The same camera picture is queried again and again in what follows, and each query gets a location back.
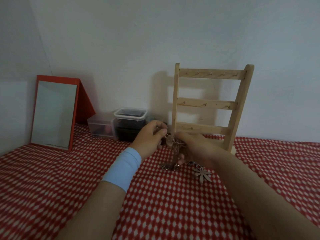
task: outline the table surface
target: table surface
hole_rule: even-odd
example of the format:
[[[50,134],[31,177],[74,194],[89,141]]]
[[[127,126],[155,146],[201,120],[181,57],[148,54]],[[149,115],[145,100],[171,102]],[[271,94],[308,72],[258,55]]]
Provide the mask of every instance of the table surface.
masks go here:
[[[223,137],[210,136],[215,139]],[[0,238],[53,239],[129,144],[76,125],[72,152],[25,145],[0,157]],[[237,137],[236,156],[320,227],[320,143]],[[248,239],[254,235],[218,175],[161,170],[164,147],[134,175],[112,239]]]

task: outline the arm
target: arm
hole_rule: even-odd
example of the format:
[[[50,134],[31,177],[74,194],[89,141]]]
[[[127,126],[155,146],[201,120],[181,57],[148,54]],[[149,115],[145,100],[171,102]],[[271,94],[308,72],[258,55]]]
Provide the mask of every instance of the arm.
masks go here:
[[[137,135],[109,168],[88,201],[57,239],[111,239],[132,177],[141,162],[160,147],[167,126],[152,121]]]
[[[187,160],[213,169],[220,177],[257,239],[319,239],[320,229],[278,195],[242,161],[202,135],[177,133],[187,144]]]

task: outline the container lid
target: container lid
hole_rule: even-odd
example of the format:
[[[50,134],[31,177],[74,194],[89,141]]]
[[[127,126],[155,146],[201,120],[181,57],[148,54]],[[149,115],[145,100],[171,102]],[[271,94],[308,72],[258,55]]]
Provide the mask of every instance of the container lid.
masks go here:
[[[96,113],[88,119],[88,123],[110,125],[113,119],[114,116],[110,113]]]
[[[127,119],[127,120],[144,120],[147,115],[146,109],[138,108],[121,108],[114,112],[114,116],[118,119]]]

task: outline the white wall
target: white wall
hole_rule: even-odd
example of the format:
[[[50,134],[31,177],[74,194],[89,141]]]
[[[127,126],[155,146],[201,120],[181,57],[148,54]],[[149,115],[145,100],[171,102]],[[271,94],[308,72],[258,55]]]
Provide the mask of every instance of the white wall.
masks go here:
[[[0,0],[0,155],[30,141],[36,74],[50,75],[28,0]]]
[[[171,121],[174,64],[256,66],[238,135],[320,141],[319,0],[30,0],[52,72],[81,78],[97,111]],[[181,96],[234,100],[236,81],[184,79]],[[230,111],[180,110],[227,125]]]

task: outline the left hand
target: left hand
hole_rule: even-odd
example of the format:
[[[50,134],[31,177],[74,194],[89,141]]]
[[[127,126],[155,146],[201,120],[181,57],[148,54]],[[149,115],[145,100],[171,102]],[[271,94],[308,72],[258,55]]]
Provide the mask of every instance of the left hand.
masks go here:
[[[141,156],[141,160],[145,160],[151,156],[157,148],[161,148],[161,139],[167,133],[168,127],[165,123],[153,120],[141,129],[135,140],[129,146],[135,149]]]

